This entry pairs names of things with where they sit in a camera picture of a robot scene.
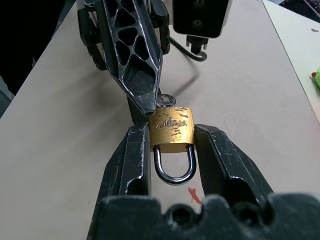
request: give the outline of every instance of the robotic arm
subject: robotic arm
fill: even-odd
[[[77,6],[80,36],[94,63],[110,72],[131,113],[145,120],[155,112],[163,55],[170,51],[169,24],[186,35],[195,54],[189,56],[201,60],[196,55],[204,56],[208,38],[221,34],[231,0],[78,0]]]

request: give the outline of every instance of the screw hole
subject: screw hole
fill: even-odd
[[[155,112],[154,111],[147,111],[144,115],[146,116],[151,116],[153,115]]]
[[[200,21],[200,20],[194,20],[194,21],[192,22],[192,28],[193,28],[193,29],[199,30],[199,29],[201,29],[202,27],[203,27],[202,21]]]
[[[191,213],[183,207],[177,208],[172,212],[172,220],[179,226],[184,227],[191,223]]]
[[[240,222],[247,226],[255,226],[260,223],[259,207],[249,202],[239,202],[232,208],[234,215]]]
[[[203,8],[205,7],[205,5],[206,5],[205,0],[196,0],[196,1],[194,2],[194,8],[195,8],[196,10],[201,10],[201,9],[203,9]]]

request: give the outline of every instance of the padlock shackle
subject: padlock shackle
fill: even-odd
[[[186,152],[187,152],[187,156],[188,156],[189,167],[188,167],[187,172],[183,176],[180,176],[180,177],[172,177],[172,176],[169,176],[168,174],[165,173],[165,171],[162,167],[160,148],[157,146],[155,146],[153,148],[154,167],[155,167],[156,174],[165,183],[170,184],[170,185],[182,185],[182,184],[187,183],[195,175],[196,169],[197,169],[197,161],[196,161],[194,146],[188,145],[185,148],[186,148]]]

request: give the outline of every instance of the green object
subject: green object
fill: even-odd
[[[315,72],[314,80],[315,80],[316,84],[318,85],[318,87],[320,88],[320,67]]]

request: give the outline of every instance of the lock brand text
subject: lock brand text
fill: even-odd
[[[182,126],[188,126],[187,123],[186,123],[186,120],[167,120],[167,121],[156,121],[155,122],[156,126],[155,128],[156,129],[159,129],[159,128],[164,128],[164,127],[170,127],[170,126],[177,126],[177,127],[182,127]]]

